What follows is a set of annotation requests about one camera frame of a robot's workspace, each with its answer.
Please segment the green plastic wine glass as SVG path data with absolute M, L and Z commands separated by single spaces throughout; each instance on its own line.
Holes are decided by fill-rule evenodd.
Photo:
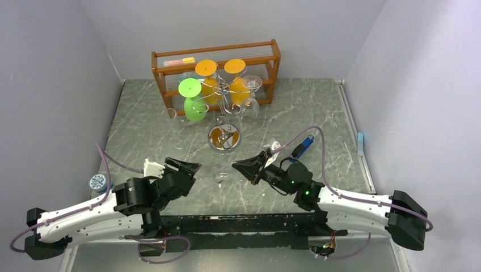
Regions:
M 201 83 L 195 78 L 184 79 L 178 86 L 180 95 L 185 98 L 184 114 L 193 122 L 204 119 L 208 111 L 208 106 L 200 96 L 201 90 Z

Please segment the yellow plastic wine glass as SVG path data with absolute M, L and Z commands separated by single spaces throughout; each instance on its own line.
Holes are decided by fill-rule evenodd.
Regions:
M 230 84 L 230 95 L 233 104 L 242 105 L 244 100 L 251 96 L 251 91 L 244 86 L 246 81 L 242 78 L 245 69 L 246 63 L 242 59 L 231 59 L 224 65 L 224 70 L 228 74 L 235 75 L 234 80 Z

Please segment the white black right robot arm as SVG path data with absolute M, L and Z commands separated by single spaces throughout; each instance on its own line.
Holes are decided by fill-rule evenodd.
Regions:
M 301 162 L 282 169 L 272 164 L 272 157 L 269 150 L 262 151 L 232 167 L 251 184 L 265 181 L 293 195 L 299 208 L 317 214 L 311 221 L 315 233 L 355 230 L 383 235 L 406 249 L 424 250 L 428 213 L 408 193 L 396 190 L 391 195 L 370 195 L 341 190 L 314 181 Z

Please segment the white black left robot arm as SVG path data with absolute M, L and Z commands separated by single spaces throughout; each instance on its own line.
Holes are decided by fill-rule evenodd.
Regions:
M 130 178 L 96 198 L 57 211 L 30 209 L 27 224 L 33 234 L 24 239 L 24 251 L 33 260 L 46 260 L 95 240 L 166 235 L 160 212 L 188 195 L 200 168 L 200 163 L 170 157 L 164 164 L 145 159 L 142 177 Z

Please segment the clear wine glass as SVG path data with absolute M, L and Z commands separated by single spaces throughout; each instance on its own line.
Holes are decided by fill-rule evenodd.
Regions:
M 247 75 L 242 78 L 242 86 L 247 89 L 242 92 L 242 94 L 247 94 L 247 97 L 240 105 L 240 116 L 242 118 L 257 118 L 259 103 L 255 98 L 255 92 L 262 86 L 262 80 L 256 75 Z

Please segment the orange plastic cup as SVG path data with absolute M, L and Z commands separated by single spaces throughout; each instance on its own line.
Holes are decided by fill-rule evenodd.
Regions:
M 215 94 L 216 87 L 219 87 L 216 77 L 214 76 L 217 70 L 217 64 L 211 59 L 204 59 L 200 61 L 196 67 L 197 75 L 204 78 L 201 83 L 201 93 L 204 101 L 209 105 L 217 105 L 218 95 Z

